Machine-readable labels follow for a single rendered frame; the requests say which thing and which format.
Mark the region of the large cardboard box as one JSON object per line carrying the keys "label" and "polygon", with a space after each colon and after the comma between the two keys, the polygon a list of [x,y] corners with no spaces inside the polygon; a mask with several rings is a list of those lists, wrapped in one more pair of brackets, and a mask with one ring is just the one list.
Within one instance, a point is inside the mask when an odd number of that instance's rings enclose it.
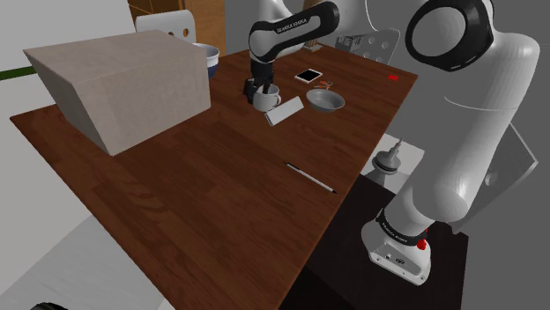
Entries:
{"label": "large cardboard box", "polygon": [[66,121],[111,156],[211,106],[205,49],[159,30],[24,53]]}

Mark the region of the dark robot stand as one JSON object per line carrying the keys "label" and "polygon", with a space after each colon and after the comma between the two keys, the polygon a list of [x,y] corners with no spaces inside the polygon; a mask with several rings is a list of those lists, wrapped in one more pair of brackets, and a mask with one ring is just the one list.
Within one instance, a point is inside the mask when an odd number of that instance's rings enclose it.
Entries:
{"label": "dark robot stand", "polygon": [[432,267],[416,286],[372,263],[360,229],[393,193],[358,176],[279,310],[461,310],[468,237],[428,229]]}

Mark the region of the brown wooden table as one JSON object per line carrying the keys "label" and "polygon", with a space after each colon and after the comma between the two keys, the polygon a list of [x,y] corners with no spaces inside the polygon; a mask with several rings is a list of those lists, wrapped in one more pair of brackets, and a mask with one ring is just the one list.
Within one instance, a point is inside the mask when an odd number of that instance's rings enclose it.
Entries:
{"label": "brown wooden table", "polygon": [[273,65],[282,98],[306,94],[294,76],[310,68],[346,104],[272,127],[242,93],[249,65],[245,51],[221,57],[208,110],[116,156],[58,107],[12,117],[175,310],[278,310],[417,78],[331,47],[300,50]]}

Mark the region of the white chair with holes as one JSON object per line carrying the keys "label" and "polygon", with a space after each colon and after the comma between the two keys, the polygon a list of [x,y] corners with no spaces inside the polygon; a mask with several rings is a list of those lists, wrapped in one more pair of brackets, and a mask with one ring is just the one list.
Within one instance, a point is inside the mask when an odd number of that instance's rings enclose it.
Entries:
{"label": "white chair with holes", "polygon": [[399,37],[399,30],[393,28],[363,35],[339,36],[335,42],[335,48],[372,61],[389,64]]}
{"label": "white chair with holes", "polygon": [[196,43],[196,25],[188,10],[143,15],[136,18],[136,31],[160,30],[179,39]]}

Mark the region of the white mug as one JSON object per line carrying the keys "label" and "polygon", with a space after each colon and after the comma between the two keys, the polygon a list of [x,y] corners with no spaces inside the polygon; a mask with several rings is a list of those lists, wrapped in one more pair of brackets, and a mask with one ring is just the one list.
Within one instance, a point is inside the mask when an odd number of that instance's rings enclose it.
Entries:
{"label": "white mug", "polygon": [[268,112],[282,102],[279,95],[279,88],[271,84],[268,94],[263,94],[264,86],[260,86],[253,98],[253,107],[260,112]]}

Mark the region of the grey metal bowl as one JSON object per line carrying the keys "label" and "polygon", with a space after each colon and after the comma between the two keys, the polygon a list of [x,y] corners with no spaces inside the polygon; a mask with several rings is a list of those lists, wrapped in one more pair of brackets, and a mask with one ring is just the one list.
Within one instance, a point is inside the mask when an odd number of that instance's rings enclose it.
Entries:
{"label": "grey metal bowl", "polygon": [[344,107],[346,101],[336,92],[327,89],[312,89],[306,93],[306,98],[316,111],[331,113]]}

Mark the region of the white pen with black tips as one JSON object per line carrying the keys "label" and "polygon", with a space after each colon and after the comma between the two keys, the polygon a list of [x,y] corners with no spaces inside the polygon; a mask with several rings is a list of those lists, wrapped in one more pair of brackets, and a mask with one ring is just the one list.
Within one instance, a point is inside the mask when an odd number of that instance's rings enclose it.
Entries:
{"label": "white pen with black tips", "polygon": [[310,174],[302,171],[299,167],[293,165],[292,163],[290,162],[284,162],[284,164],[286,166],[288,166],[289,168],[291,168],[292,170],[294,170],[295,172],[299,173],[300,175],[304,176],[305,178],[313,181],[315,184],[319,185],[320,187],[328,190],[329,192],[333,193],[333,194],[337,194],[338,192],[334,189],[334,188],[331,188],[330,186],[328,186],[327,184],[319,181],[317,178],[311,176]]}

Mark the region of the blue and white bowl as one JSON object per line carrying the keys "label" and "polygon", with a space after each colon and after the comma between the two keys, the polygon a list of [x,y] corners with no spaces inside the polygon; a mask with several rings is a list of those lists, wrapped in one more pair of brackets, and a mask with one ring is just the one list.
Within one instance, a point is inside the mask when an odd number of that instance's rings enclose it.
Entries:
{"label": "blue and white bowl", "polygon": [[208,78],[212,79],[219,65],[219,50],[212,45],[204,43],[195,43],[195,46],[205,50]]}

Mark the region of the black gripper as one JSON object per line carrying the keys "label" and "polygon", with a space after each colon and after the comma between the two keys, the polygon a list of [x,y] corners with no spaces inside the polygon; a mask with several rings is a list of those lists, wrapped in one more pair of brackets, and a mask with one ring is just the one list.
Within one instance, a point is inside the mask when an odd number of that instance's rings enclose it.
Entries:
{"label": "black gripper", "polygon": [[264,86],[263,94],[268,94],[273,83],[274,71],[272,63],[260,63],[251,60],[250,70],[252,78],[246,79],[243,86],[243,94],[246,96],[249,104],[253,103],[253,98],[259,86]]}

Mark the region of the white tablet with black screen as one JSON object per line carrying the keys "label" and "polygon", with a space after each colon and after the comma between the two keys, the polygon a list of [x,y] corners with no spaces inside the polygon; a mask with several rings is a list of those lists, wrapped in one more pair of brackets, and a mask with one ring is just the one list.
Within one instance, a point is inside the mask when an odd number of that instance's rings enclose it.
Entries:
{"label": "white tablet with black screen", "polygon": [[294,78],[301,82],[309,84],[314,80],[318,79],[319,77],[321,77],[322,75],[323,73],[318,70],[306,69],[300,72],[299,74],[295,75]]}

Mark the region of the white flat rectangular box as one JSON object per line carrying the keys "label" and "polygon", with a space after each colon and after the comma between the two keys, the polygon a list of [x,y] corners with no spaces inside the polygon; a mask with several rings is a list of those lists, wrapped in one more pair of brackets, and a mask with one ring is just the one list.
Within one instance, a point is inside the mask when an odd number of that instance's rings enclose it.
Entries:
{"label": "white flat rectangular box", "polygon": [[280,122],[284,121],[291,115],[297,113],[298,111],[304,108],[301,98],[296,96],[287,102],[271,109],[270,111],[264,114],[268,124],[270,126],[275,126]]}

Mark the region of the grey pointed ornament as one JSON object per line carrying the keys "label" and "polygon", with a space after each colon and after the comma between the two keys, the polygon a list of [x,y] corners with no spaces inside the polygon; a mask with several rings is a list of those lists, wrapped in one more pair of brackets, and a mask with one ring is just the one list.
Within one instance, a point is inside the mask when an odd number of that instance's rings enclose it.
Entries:
{"label": "grey pointed ornament", "polygon": [[402,142],[403,139],[400,138],[388,151],[379,151],[372,159],[373,167],[387,175],[395,174],[401,166],[398,152]]}

